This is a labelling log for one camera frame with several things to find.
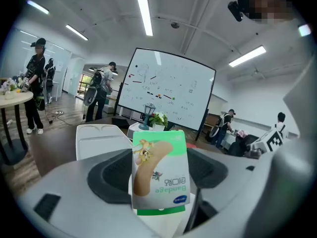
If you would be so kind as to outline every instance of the potted plant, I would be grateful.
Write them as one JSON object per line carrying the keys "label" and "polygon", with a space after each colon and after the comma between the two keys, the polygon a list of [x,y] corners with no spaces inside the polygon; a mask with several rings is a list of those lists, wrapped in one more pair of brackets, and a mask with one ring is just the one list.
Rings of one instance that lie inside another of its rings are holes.
{"label": "potted plant", "polygon": [[6,82],[4,82],[1,86],[1,91],[5,93],[5,99],[10,100],[15,96],[15,90],[17,86],[14,80],[8,78]]}
{"label": "potted plant", "polygon": [[162,112],[158,112],[153,115],[154,116],[150,118],[153,131],[164,131],[164,128],[168,125],[167,116]]}

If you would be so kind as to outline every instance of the bandage package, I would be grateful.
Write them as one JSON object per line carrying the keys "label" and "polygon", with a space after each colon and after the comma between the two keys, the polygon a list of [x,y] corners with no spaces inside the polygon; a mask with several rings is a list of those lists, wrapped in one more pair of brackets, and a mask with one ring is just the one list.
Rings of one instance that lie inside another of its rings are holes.
{"label": "bandage package", "polygon": [[132,206],[153,210],[190,202],[190,180],[183,131],[133,134]]}

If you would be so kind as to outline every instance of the flower vase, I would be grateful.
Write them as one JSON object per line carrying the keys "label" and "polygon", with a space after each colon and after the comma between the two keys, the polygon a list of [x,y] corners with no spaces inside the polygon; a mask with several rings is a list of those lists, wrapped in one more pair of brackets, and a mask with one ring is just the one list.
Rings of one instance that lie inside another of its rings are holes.
{"label": "flower vase", "polygon": [[15,92],[14,91],[6,91],[5,95],[4,95],[4,98],[6,100],[11,100],[11,99],[14,98],[14,96],[15,96]]}
{"label": "flower vase", "polygon": [[153,131],[164,131],[165,126],[164,125],[159,125],[154,123],[153,124]]}

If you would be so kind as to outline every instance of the fluorescent light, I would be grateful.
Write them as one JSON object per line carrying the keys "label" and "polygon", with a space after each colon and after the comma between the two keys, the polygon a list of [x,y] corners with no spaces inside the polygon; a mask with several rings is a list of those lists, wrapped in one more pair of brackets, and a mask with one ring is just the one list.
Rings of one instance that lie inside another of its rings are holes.
{"label": "fluorescent light", "polygon": [[299,33],[301,34],[301,36],[303,37],[303,36],[306,36],[306,35],[309,35],[309,34],[311,34],[311,29],[309,28],[309,26],[306,24],[306,25],[303,25],[303,26],[300,26],[299,28],[298,28],[298,30],[299,30]]}
{"label": "fluorescent light", "polygon": [[30,5],[30,6],[33,6],[35,7],[36,9],[40,10],[41,12],[44,12],[45,14],[48,14],[49,11],[46,10],[45,8],[43,8],[42,6],[38,5],[37,3],[31,1],[31,0],[28,0],[27,3]]}
{"label": "fluorescent light", "polygon": [[45,51],[48,51],[48,52],[51,52],[51,53],[54,53],[54,54],[55,54],[55,52],[53,52],[53,51],[50,51],[50,50],[45,50]]}
{"label": "fluorescent light", "polygon": [[67,25],[66,28],[68,28],[70,31],[72,31],[73,33],[77,34],[77,35],[80,36],[81,38],[83,38],[85,41],[88,40],[85,36],[83,36],[80,32],[78,32],[77,30],[75,30],[74,28],[72,28],[70,25]]}
{"label": "fluorescent light", "polygon": [[25,43],[25,44],[29,44],[29,45],[31,45],[31,43],[28,43],[28,42],[24,42],[24,41],[21,41],[21,42],[23,42],[23,43]]}
{"label": "fluorescent light", "polygon": [[148,0],[138,0],[138,3],[143,19],[145,33],[148,36],[153,36]]}
{"label": "fluorescent light", "polygon": [[229,65],[231,67],[235,67],[235,66],[237,66],[237,65],[239,65],[247,60],[255,58],[255,57],[257,57],[265,52],[266,52],[265,48],[263,46],[260,46],[257,49],[245,54],[244,56],[241,56],[240,58],[236,59],[235,61],[232,61]]}
{"label": "fluorescent light", "polygon": [[27,33],[27,32],[23,32],[23,31],[21,31],[21,30],[20,30],[20,32],[37,38],[35,35],[29,34],[29,33]]}
{"label": "fluorescent light", "polygon": [[159,52],[154,51],[154,54],[155,54],[155,58],[157,59],[158,65],[162,65]]}
{"label": "fluorescent light", "polygon": [[62,47],[60,47],[60,46],[58,46],[58,45],[55,45],[55,44],[53,44],[53,45],[63,50],[63,48],[62,48]]}

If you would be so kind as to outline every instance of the security camera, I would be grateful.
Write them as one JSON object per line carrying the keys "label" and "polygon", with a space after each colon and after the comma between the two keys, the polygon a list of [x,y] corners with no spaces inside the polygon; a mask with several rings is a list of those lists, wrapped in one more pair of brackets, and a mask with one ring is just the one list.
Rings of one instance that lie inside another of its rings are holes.
{"label": "security camera", "polygon": [[230,10],[230,12],[232,13],[232,15],[235,17],[235,19],[238,21],[238,22],[241,22],[242,19],[243,19],[243,14],[242,12],[240,11],[239,9],[239,5],[237,3],[237,1],[231,1],[229,4],[228,4],[228,9]]}

